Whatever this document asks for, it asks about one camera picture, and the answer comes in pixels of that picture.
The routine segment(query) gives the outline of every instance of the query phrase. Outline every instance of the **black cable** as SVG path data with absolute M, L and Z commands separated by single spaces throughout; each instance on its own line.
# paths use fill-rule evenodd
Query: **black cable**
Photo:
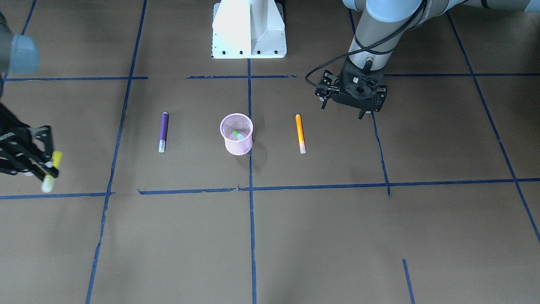
M 346 54 L 343 54 L 341 56 L 338 56 L 326 63 L 323 63 L 321 64 L 320 66 L 316 67 L 315 69 L 311 70 L 309 73 L 306 74 L 306 77 L 304 77 L 304 79 L 306 80 L 307 83 L 309 83 L 310 85 L 314 86 L 314 87 L 317 87 L 317 84 L 312 82 L 311 80 L 308 79 L 309 76 L 311 76 L 311 74 L 315 73 L 316 71 L 326 67 L 327 65 L 330 65 L 332 63 L 334 63 L 335 61 L 338 61 L 342 58 L 345 58 L 347 56 L 350 56 L 350 55 L 354 55 L 354 54 L 358 54 L 360 52 L 363 52 L 363 51 L 367 51 L 367 50 L 370 50 L 370 49 L 373 49 L 373 48 L 376 48 L 378 47 L 379 45 L 383 44 L 384 42 L 394 38 L 395 36 L 399 35 L 401 32 L 403 32 L 412 22 L 413 20 L 418 16 L 418 14 L 420 13 L 420 11 L 422 9 L 425 9 L 426 8 L 426 4 L 427 4 L 427 0 L 422 0 L 422 3 L 420 3 L 420 6 L 416 9 L 416 11 L 413 13 L 413 15 L 407 20 L 407 22 L 405 22 L 405 24 L 403 24 L 402 26 L 400 26 L 397 30 L 395 30 L 392 34 L 388 35 L 386 38 L 382 39 L 382 40 L 379 40 L 377 42 L 375 42 L 374 44 L 368 46 L 368 47 L 365 47 L 365 48 L 359 48 L 355 51 L 352 51 L 352 52 L 348 52 Z

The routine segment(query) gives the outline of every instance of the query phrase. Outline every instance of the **purple marker cap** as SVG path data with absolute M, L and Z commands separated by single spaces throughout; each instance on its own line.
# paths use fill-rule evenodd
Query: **purple marker cap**
M 168 126 L 168 113 L 163 112 L 161 116 L 161 131 L 159 132 L 159 149 L 160 153 L 165 152 L 165 142 L 167 141 L 167 126 Z

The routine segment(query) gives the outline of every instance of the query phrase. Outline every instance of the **mesh cup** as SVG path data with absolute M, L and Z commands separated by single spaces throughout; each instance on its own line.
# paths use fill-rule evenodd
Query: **mesh cup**
M 253 122 L 244 114 L 233 113 L 227 115 L 221 121 L 219 126 L 221 135 L 225 140 L 225 148 L 233 155 L 244 155 L 251 150 L 253 140 L 251 134 L 253 132 Z M 243 140 L 232 140 L 229 136 L 233 131 L 243 132 L 247 135 Z

